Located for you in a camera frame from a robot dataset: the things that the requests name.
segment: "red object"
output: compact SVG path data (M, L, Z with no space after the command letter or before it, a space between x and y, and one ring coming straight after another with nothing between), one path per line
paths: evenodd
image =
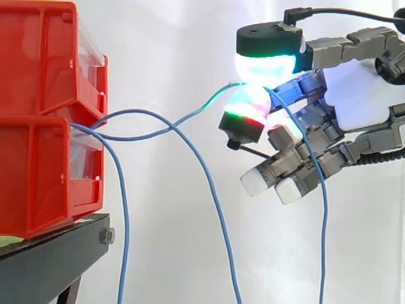
M0 1L0 41L0 236L30 239L103 206L103 150L73 174L68 124L105 116L107 59L73 3Z

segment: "glowing led light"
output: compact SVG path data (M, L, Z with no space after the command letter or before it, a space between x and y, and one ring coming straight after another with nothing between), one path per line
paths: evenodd
M281 55L253 58L236 54L235 65L243 81L274 89L290 80L296 66L296 57Z
M258 85L248 84L234 92L224 110L229 114L250 118L264 125L270 108L271 99L266 90Z

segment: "robotic arm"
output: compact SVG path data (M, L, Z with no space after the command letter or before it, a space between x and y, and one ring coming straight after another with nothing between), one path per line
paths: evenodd
M376 59L375 67L380 76L391 84L405 84L405 43L396 31L387 27L365 28L346 38L305 42L302 30L295 25L262 23L238 31L237 53L237 56L248 58L278 56L279 61L280 54L295 56L294 72L310 71L279 85L274 91L288 105L307 99L308 104L295 116L306 131L325 178L344 167L405 157L405 149L398 150L402 147L399 129L405 124L405 103L391 106L389 118L384 123L342 130L334 107L325 101L327 85L322 71L322 68L336 67L351 60ZM279 104L272 104L270 112L279 108ZM229 131L227 126L220 125L220 128ZM363 133L354 142L342 142L350 132ZM230 138L233 143L230 147L238 148L240 144L235 144L238 137L233 134ZM320 182L318 174L302 134L292 120L286 118L269 130L268 140L278 153L242 176L247 192L254 196L275 186L282 203L289 204L314 190Z

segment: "robotic hand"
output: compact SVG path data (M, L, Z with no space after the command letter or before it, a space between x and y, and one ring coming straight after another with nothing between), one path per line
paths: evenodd
M253 59L250 68L238 68L239 73L244 74L248 82L276 87L274 91L288 105L307 99L308 104L294 115L306 131L325 178L344 167L404 158L405 148L399 148L402 147L400 127L405 125L405 103L390 106L386 121L365 123L357 129L342 128L342 117L325 99L327 85L322 69L351 60L375 59L379 76L390 84L402 85L405 84L405 43L399 39L396 31L387 27L365 28L346 38L321 38L305 42L302 30L295 26L295 22L306 18L307 10L311 9L286 11L284 22L262 23L239 29L237 64L238 61L246 63L248 58ZM400 31L404 30L404 24L396 23ZM257 81L257 74L252 72L258 70L267 75L260 78L261 82ZM289 72L303 71L310 72L275 86L277 81L283 82ZM279 104L273 103L270 112L280 108ZM235 120L232 121L225 112L220 129L229 135L228 146L233 149L245 143L258 142L264 128L257 122L243 118L238 118L236 125ZM342 142L345 134L351 132L363 133L353 142ZM286 118L270 129L268 140L278 153L242 176L241 181L247 192L254 196L275 186L282 203L289 204L314 190L320 182L318 174L302 141L302 134L292 120Z

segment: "white backdrop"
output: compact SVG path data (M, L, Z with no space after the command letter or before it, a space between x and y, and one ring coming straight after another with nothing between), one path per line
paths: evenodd
M109 110L145 108L171 121L200 107L219 87L237 79L235 32L243 25L280 20L284 9L296 6L392 15L389 0L76 2L87 30L109 56ZM370 24L380 25L345 16L316 16L299 25L307 39L314 39L346 35ZM282 206L272 189L248 197L239 177L261 160L227 149L227 137L217 128L229 97L230 93L225 94L181 129L205 157L216 182L244 303L317 303L320 190L289 206ZM104 130L129 135L160 127L151 118L131 116L110 121ZM265 138L263 142L260 148L269 151ZM113 146L124 166L131 216L125 303L235 303L214 204L191 151L175 134ZM402 172L402 163L396 161L348 168L327 181L325 303L399 303ZM110 158L103 211L111 213L117 240L84 275L78 303L116 301L123 220Z

